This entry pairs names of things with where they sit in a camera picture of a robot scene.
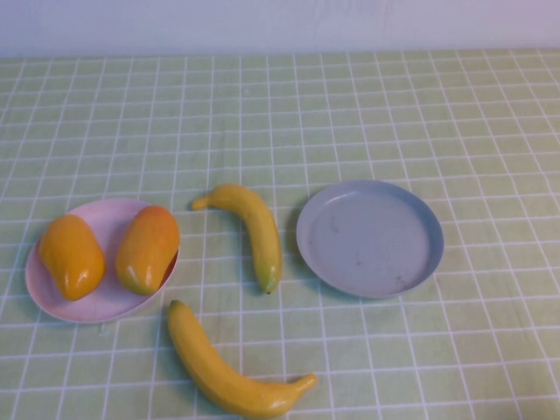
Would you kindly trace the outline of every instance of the toy mango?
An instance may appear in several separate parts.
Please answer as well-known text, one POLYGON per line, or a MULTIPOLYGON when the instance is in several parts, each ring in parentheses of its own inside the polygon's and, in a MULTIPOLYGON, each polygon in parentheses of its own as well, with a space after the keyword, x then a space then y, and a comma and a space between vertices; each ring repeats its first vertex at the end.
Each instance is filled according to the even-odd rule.
POLYGON ((38 252, 67 300, 84 298, 105 274, 103 251, 91 227, 76 214, 53 220, 41 237, 38 252))
POLYGON ((179 250, 179 242, 179 225, 167 209, 142 209, 117 251, 116 274, 121 284, 138 295, 154 294, 179 250))

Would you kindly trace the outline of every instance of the plastic plate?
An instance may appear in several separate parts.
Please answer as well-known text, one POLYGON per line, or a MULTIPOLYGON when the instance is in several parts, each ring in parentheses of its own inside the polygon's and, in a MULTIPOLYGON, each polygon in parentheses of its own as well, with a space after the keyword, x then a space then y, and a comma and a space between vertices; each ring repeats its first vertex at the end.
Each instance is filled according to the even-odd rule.
POLYGON ((297 245, 332 287, 363 298, 410 291, 438 267, 444 236, 416 195, 375 180, 343 182, 314 195, 297 220, 297 245))
POLYGON ((69 213, 84 219, 94 231, 105 255, 105 276, 101 284, 87 296, 76 301, 65 300, 39 259, 37 241, 25 266, 25 284, 37 306, 55 318, 65 321, 81 324, 102 323, 139 310, 160 293, 175 267, 177 254, 169 265, 158 291, 151 296, 132 293, 125 289, 116 277, 115 258, 121 239, 134 216, 149 205, 150 203, 135 199, 103 199, 70 211, 69 213))

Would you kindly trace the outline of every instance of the yellow banana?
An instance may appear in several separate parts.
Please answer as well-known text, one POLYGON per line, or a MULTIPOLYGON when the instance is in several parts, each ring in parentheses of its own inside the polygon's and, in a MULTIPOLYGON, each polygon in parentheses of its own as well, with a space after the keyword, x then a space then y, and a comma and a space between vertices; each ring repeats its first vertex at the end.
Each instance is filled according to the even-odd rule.
POLYGON ((218 355, 193 311, 178 300, 171 301, 167 326, 189 375, 209 400, 230 413, 249 418, 281 416, 317 383, 315 374, 293 383, 242 376, 218 355))
POLYGON ((246 186, 223 184, 196 199, 192 210, 209 206, 228 210, 243 220, 251 238, 256 278, 263 291, 274 291, 282 276, 282 247, 274 217, 264 200, 246 186))

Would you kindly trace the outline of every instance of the plastic fruit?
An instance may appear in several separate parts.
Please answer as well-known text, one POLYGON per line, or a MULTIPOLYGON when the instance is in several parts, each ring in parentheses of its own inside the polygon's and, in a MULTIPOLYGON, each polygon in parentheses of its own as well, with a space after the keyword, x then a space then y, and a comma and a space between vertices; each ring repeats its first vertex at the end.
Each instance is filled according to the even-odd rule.
POLYGON ((293 383, 254 381, 234 371, 214 350, 191 309, 171 301, 167 316, 171 341, 181 362, 204 395, 230 413, 272 418, 290 410, 317 383, 308 374, 293 383))
POLYGON ((53 220, 39 243, 39 258, 60 294, 78 300, 91 293, 105 274, 105 258, 89 225, 75 214, 53 220))
POLYGON ((243 220, 251 239, 257 281, 263 291, 271 293, 282 276, 282 247, 267 204, 246 186, 223 184, 191 205, 192 210, 209 206, 228 210, 243 220))
POLYGON ((140 210, 117 250, 116 274, 121 284, 138 295, 154 294, 179 243, 179 226, 167 209, 147 206, 140 210))

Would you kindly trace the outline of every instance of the gray plate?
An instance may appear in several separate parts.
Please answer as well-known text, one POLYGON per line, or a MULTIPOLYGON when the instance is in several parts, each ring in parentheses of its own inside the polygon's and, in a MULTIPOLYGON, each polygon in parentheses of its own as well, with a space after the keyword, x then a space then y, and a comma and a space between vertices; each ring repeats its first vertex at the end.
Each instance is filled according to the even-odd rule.
POLYGON ((409 291, 438 267, 444 235, 416 195, 382 181, 331 185, 297 220, 297 245, 332 287, 364 298, 409 291))

